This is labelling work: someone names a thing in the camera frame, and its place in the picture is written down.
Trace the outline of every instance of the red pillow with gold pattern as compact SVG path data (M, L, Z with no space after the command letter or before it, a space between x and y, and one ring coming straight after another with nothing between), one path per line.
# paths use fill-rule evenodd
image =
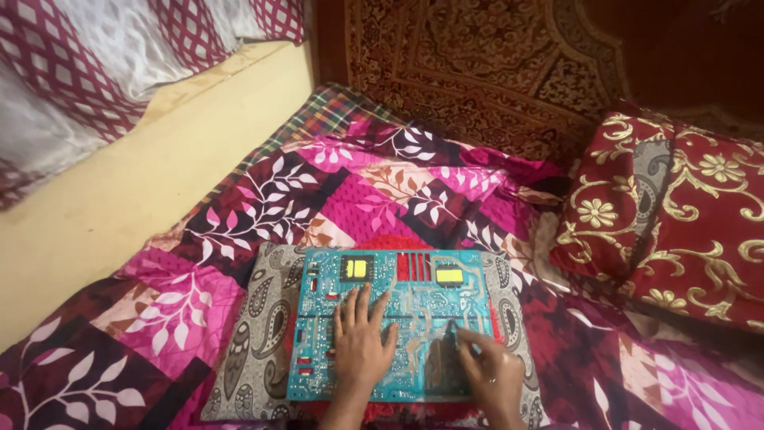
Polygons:
M659 194L649 174L635 178L634 166L640 156L651 158L654 148L668 157L673 138L670 121L647 110L606 116L565 203L556 246L549 254L552 264L600 280L629 277L638 233L647 225ZM647 163L640 166L650 170Z
M677 125L655 226L630 297L764 332L764 145Z

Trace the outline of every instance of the brown carpet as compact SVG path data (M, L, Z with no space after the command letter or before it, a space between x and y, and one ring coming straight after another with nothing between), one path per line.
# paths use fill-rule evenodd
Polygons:
M449 138L561 167L619 98L760 137L751 3L721 24L714 0L347 0L348 81Z

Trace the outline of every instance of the bedsheet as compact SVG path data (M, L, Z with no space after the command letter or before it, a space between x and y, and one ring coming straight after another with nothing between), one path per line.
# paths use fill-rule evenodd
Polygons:
M385 234L510 254L538 373L526 383L540 386L542 424L762 421L764 380L748 363L668 329L656 336L649 317L592 296L585 283L560 292L539 253L566 185L553 165L378 119L252 154L171 231L0 355L0 428L221 428L202 425L199 412L259 244L356 246ZM263 342L280 341L279 329ZM412 421L402 414L379 426Z

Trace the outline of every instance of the right hand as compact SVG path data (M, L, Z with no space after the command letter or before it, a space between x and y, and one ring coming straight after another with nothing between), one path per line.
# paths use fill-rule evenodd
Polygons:
M525 365L492 337L459 328L459 361L465 369L475 402L493 430L520 430ZM476 353L473 345L480 348Z

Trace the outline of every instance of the circuit board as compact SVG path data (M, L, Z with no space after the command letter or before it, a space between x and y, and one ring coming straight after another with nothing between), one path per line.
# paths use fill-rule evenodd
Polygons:
M370 308L390 291L382 327L399 324L393 364L371 393L376 402L469 398L456 327L493 336L481 254L470 250L310 249L303 268L289 400L328 400L335 385L332 312L351 288L371 284Z

